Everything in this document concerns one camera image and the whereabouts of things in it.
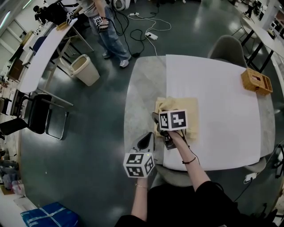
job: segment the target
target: black hair tie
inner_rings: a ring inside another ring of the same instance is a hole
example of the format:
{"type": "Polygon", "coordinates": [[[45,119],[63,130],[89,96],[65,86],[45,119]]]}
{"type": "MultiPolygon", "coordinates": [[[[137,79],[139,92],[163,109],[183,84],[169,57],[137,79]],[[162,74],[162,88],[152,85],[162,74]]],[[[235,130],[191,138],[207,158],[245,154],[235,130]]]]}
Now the black hair tie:
{"type": "Polygon", "coordinates": [[[193,158],[193,160],[188,161],[188,162],[184,162],[184,161],[182,161],[182,163],[183,163],[183,164],[189,164],[189,163],[193,162],[195,159],[196,159],[196,157],[194,157],[194,158],[193,158]]]}

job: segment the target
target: white paper sheet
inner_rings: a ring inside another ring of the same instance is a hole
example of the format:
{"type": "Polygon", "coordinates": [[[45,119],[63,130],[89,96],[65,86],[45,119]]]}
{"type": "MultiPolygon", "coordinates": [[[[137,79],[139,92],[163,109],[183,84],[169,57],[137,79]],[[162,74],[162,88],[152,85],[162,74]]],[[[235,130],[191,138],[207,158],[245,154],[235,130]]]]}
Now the white paper sheet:
{"type": "MultiPolygon", "coordinates": [[[[238,168],[260,158],[258,103],[243,88],[244,71],[212,59],[166,56],[167,96],[198,98],[199,139],[188,142],[204,170],[238,168]]],[[[165,148],[163,165],[186,170],[177,149],[165,148]]]]}

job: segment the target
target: jeans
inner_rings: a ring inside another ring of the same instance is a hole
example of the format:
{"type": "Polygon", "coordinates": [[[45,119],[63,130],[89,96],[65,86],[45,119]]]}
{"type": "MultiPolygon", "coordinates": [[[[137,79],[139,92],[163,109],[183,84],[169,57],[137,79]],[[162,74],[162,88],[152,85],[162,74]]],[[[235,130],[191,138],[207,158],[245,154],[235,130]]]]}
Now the jeans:
{"type": "MultiPolygon", "coordinates": [[[[111,9],[108,7],[105,7],[105,14],[106,18],[114,21],[111,9]]],[[[90,26],[92,29],[92,32],[98,39],[98,43],[105,49],[105,52],[108,54],[114,54],[119,57],[120,61],[126,60],[130,57],[130,54],[128,51],[126,51],[120,42],[118,35],[115,32],[114,26],[111,21],[109,21],[109,26],[106,31],[98,33],[97,27],[94,22],[94,18],[97,16],[89,17],[90,26]]]]}

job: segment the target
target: marble tabletop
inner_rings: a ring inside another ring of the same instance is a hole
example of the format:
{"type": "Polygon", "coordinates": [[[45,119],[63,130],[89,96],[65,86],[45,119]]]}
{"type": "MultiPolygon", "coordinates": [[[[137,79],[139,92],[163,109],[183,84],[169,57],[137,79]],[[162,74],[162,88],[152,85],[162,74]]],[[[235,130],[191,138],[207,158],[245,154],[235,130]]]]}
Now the marble tabletop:
{"type": "MultiPolygon", "coordinates": [[[[154,131],[151,113],[155,110],[158,97],[166,97],[166,57],[152,56],[139,58],[132,71],[129,82],[125,116],[124,148],[129,152],[135,139],[146,132],[154,131]]],[[[273,151],[275,142],[275,118],[271,95],[257,95],[260,112],[261,151],[266,156],[273,151]]],[[[156,138],[154,159],[163,164],[164,145],[156,138]]]]}

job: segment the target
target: bracelet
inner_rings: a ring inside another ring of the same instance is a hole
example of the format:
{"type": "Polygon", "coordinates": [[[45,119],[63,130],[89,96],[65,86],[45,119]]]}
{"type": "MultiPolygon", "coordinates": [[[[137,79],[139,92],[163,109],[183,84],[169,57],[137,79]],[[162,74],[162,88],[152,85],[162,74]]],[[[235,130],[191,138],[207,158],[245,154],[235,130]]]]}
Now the bracelet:
{"type": "Polygon", "coordinates": [[[135,186],[140,187],[140,188],[146,188],[146,189],[147,189],[147,187],[143,187],[143,186],[141,186],[141,185],[139,185],[139,184],[135,184],[135,186]]]}
{"type": "Polygon", "coordinates": [[[196,157],[194,157],[194,158],[193,158],[193,160],[188,161],[188,162],[184,162],[184,161],[182,161],[182,163],[183,163],[183,164],[189,164],[189,163],[193,162],[195,159],[196,159],[196,157]]]}

